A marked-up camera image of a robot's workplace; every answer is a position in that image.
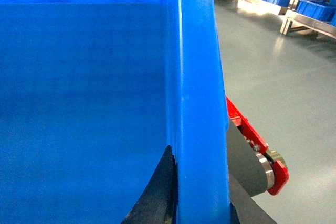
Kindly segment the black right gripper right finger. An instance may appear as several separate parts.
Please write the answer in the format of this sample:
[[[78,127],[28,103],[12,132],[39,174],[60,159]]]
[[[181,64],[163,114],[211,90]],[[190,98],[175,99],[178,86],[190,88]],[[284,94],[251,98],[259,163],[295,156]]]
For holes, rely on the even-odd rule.
[[[230,223],[231,224],[240,224],[239,217],[235,206],[230,203]]]

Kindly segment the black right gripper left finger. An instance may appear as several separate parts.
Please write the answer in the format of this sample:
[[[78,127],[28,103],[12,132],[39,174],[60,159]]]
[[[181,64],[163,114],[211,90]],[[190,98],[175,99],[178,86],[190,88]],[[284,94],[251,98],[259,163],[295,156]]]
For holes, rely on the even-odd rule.
[[[122,223],[175,223],[175,158],[170,145]]]

